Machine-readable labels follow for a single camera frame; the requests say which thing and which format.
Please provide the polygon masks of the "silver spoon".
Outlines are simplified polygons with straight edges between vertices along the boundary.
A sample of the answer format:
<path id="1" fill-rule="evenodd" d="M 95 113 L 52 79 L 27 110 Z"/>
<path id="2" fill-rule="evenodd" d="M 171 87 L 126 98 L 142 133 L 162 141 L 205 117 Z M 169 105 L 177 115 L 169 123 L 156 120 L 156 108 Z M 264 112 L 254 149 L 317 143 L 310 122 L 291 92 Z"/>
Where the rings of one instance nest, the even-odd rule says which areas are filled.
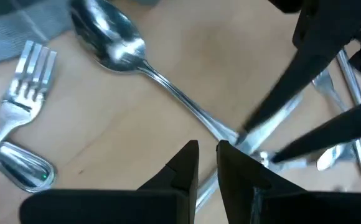
<path id="1" fill-rule="evenodd" d="M 146 60 L 146 44 L 137 27 L 107 0 L 70 0 L 70 17 L 78 41 L 102 66 L 118 73 L 144 73 L 181 101 L 212 135 L 234 143 L 237 133 L 214 119 Z"/>

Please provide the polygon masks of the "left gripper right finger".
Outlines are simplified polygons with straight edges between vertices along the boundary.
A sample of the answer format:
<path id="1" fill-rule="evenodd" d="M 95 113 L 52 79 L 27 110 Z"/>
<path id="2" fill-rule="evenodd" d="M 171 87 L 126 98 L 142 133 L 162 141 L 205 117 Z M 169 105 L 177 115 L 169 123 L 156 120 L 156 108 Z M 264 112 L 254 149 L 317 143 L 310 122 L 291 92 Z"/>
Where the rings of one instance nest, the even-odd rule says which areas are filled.
<path id="1" fill-rule="evenodd" d="M 361 224 L 361 193 L 305 190 L 225 140 L 217 167 L 229 224 Z"/>

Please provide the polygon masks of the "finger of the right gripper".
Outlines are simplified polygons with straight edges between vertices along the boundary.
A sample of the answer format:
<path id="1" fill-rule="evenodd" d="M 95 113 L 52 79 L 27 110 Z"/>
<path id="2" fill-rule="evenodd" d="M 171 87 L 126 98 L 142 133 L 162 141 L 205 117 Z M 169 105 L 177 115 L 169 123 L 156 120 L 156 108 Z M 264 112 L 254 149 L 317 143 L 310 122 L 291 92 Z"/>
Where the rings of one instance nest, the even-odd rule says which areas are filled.
<path id="1" fill-rule="evenodd" d="M 279 163 L 361 138 L 361 104 L 294 140 L 271 159 Z"/>
<path id="2" fill-rule="evenodd" d="M 361 30 L 361 0 L 307 0 L 296 34 L 301 41 L 290 64 L 243 124 L 238 142 L 265 122 L 318 75 Z"/>

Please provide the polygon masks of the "grey checked cloth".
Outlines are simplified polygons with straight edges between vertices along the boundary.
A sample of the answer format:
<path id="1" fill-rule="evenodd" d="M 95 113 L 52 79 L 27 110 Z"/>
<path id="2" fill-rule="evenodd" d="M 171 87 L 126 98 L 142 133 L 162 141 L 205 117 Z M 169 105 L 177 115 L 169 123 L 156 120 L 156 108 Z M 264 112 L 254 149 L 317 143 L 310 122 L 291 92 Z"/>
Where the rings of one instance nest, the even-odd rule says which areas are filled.
<path id="1" fill-rule="evenodd" d="M 0 0 L 0 61 L 31 40 L 46 44 L 70 28 L 70 0 Z"/>

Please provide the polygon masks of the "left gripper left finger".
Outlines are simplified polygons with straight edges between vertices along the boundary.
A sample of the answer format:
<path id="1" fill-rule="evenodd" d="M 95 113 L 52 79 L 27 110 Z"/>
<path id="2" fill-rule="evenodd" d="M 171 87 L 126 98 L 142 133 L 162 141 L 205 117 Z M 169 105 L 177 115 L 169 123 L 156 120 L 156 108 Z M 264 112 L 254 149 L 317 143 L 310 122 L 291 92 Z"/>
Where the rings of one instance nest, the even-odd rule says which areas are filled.
<path id="1" fill-rule="evenodd" d="M 193 224 L 199 144 L 190 140 L 136 190 L 51 189 L 21 203 L 21 224 Z"/>

